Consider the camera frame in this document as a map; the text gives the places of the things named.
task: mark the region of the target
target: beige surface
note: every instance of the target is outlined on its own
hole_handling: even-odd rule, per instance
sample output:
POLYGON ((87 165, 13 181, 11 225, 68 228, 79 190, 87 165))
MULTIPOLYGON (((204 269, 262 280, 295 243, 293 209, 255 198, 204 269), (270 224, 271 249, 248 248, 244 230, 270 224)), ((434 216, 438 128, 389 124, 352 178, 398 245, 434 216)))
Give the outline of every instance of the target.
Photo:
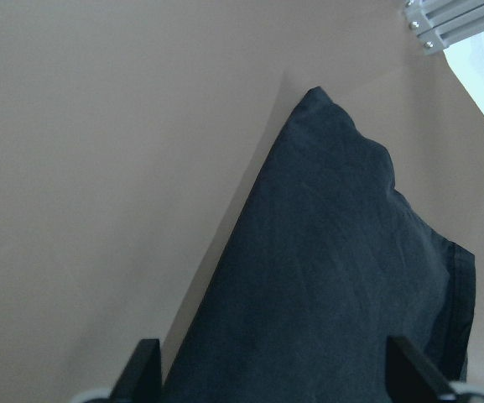
POLYGON ((269 145, 317 85, 476 254, 484 385, 484 117, 401 4, 0 2, 0 402, 111 385, 140 338, 161 338, 168 366, 269 145))

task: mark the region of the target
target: folded cloth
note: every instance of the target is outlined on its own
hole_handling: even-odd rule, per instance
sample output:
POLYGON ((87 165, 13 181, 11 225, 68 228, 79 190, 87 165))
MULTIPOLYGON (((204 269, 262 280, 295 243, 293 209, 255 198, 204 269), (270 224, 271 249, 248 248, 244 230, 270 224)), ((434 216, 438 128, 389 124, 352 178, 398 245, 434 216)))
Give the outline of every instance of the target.
POLYGON ((314 88, 258 175, 161 402, 389 402, 386 337, 457 379, 474 304, 474 256, 414 213, 387 150, 314 88))

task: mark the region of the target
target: dark blue cloth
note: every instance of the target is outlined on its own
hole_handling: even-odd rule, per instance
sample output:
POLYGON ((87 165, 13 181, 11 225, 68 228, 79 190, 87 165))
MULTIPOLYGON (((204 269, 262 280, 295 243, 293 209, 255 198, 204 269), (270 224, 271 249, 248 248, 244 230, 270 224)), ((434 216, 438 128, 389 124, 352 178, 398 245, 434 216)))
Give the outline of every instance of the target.
POLYGON ((387 150, 318 87, 272 147, 161 401, 389 402, 386 337, 457 378, 474 301, 474 256, 414 213, 387 150))

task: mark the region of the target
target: fabric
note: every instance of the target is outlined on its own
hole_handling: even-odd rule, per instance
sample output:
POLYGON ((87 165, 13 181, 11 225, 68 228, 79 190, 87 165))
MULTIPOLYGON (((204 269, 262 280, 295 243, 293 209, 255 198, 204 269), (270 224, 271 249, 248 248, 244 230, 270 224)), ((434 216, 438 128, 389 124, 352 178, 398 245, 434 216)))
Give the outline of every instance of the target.
POLYGON ((459 377, 474 256, 394 190, 393 164, 321 88, 254 184, 163 403, 389 402, 388 335, 459 377))

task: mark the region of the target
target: cloth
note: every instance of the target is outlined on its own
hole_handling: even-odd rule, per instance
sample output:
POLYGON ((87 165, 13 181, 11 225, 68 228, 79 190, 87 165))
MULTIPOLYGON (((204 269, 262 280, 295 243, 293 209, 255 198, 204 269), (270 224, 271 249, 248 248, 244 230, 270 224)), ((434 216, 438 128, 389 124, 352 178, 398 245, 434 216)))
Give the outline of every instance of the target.
POLYGON ((474 256, 415 214, 387 150, 317 87, 258 175, 161 402, 389 402, 387 336, 456 379, 474 301, 474 256))

